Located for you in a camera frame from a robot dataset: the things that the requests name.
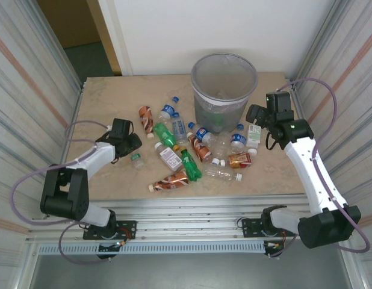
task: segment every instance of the clear trash bin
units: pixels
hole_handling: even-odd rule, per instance
[[[191,83],[197,123],[213,133],[233,131],[257,86],[258,74],[245,58],[217,53],[193,66]]]

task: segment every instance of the green bottle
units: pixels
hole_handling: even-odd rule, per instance
[[[169,146],[175,152],[179,150],[179,146],[176,144],[175,136],[167,129],[167,127],[163,123],[158,122],[153,129],[165,146]]]
[[[188,153],[186,148],[181,148],[181,159],[186,169],[187,178],[191,181],[197,181],[202,177],[193,157]]]

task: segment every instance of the marble table surface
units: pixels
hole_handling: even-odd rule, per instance
[[[241,123],[244,121],[251,104],[265,106],[265,94],[285,84],[282,73],[260,73],[259,83],[250,97]],[[148,140],[141,126],[138,109],[142,105],[151,107],[153,117],[169,97],[179,97],[178,111],[185,123],[195,121],[194,97],[189,75],[155,75],[155,76],[115,76],[88,78],[79,108],[78,120],[95,120],[111,125],[113,119],[129,119],[133,121],[135,132],[143,145],[139,153],[144,159],[143,170],[135,170],[129,157],[121,158],[116,164],[101,168],[90,179],[90,199],[141,199],[162,197],[198,197],[198,196],[238,196],[247,194],[299,194],[304,193],[303,186],[294,166],[284,151],[276,146],[272,151],[265,148],[266,130],[262,130],[261,144],[251,167],[238,169],[243,174],[242,181],[224,182],[209,177],[202,177],[189,186],[176,190],[156,191],[151,193],[148,185],[171,175],[171,171],[158,158],[154,144],[158,137]],[[104,129],[96,125],[77,125],[73,138],[97,139]],[[78,157],[90,144],[72,143],[67,160]],[[195,154],[188,144],[192,156]],[[202,164],[195,157],[202,169]]]

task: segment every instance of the corrugated metal wall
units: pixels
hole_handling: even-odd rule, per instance
[[[360,225],[372,244],[372,0],[339,1],[300,70],[298,77],[304,76],[320,78],[336,91],[337,121],[320,153],[338,190],[362,211]],[[319,136],[332,118],[331,96],[310,82],[298,85],[297,95]],[[353,242],[364,246],[360,237]],[[372,287],[372,249],[359,257]]]
[[[0,288],[11,287],[28,232],[11,211],[10,187],[61,161],[64,129],[81,92],[46,23],[35,1],[0,0]],[[27,217],[40,212],[42,182],[29,179],[16,192]]]

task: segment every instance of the blue bottle label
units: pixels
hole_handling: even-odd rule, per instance
[[[181,120],[175,120],[173,122],[173,131],[174,134],[185,134],[186,128],[184,122]]]
[[[205,134],[207,134],[208,131],[205,129],[205,128],[200,128],[198,129],[198,132],[196,133],[196,137],[202,141],[203,137],[205,136]]]
[[[234,134],[232,135],[232,141],[239,141],[240,143],[243,143],[244,145],[246,145],[246,138],[243,136],[243,135],[240,135],[240,134]]]
[[[173,113],[175,112],[174,108],[171,106],[171,105],[168,105],[166,104],[164,106],[164,108],[162,109],[162,111],[164,111],[165,113],[168,113],[169,115],[173,115]]]

